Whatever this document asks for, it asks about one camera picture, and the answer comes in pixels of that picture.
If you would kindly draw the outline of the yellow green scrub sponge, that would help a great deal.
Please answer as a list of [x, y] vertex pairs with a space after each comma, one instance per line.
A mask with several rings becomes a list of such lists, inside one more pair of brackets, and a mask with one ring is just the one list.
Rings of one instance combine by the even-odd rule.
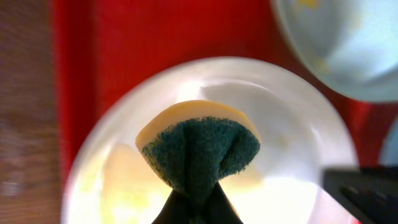
[[168, 107], [136, 137], [152, 170], [196, 203], [203, 203], [219, 180], [244, 170], [260, 146], [259, 133], [243, 112], [209, 100]]

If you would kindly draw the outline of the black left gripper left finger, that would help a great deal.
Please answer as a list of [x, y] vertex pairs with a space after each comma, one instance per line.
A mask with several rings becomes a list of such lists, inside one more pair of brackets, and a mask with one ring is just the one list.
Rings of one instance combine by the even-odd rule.
[[191, 219], [189, 198], [173, 190], [152, 224], [189, 224]]

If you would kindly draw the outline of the pale green plate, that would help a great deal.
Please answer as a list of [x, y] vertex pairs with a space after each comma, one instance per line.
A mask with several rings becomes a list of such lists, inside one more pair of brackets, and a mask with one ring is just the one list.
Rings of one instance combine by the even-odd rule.
[[275, 0], [280, 31], [323, 84], [359, 101], [397, 101], [397, 0]]

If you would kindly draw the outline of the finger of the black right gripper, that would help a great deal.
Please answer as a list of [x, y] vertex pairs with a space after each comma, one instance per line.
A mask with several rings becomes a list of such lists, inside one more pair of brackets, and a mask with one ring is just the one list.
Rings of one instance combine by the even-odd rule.
[[323, 171], [323, 188], [362, 224], [397, 224], [397, 167]]

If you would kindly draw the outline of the white plate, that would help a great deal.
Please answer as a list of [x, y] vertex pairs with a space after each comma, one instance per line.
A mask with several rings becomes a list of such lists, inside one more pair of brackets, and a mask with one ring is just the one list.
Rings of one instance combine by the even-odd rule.
[[101, 118], [70, 171], [62, 223], [153, 222], [171, 189], [140, 155], [136, 136], [164, 109], [197, 99], [242, 111], [261, 137], [251, 164], [221, 181], [244, 223], [354, 222], [322, 189], [326, 167], [358, 165], [351, 136], [331, 103], [276, 65], [215, 57], [148, 79]]

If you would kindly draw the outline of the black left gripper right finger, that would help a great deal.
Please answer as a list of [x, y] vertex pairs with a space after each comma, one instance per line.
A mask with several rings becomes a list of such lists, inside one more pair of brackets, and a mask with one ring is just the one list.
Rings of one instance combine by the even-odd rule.
[[234, 211], [219, 182], [215, 184], [203, 207], [207, 224], [243, 224]]

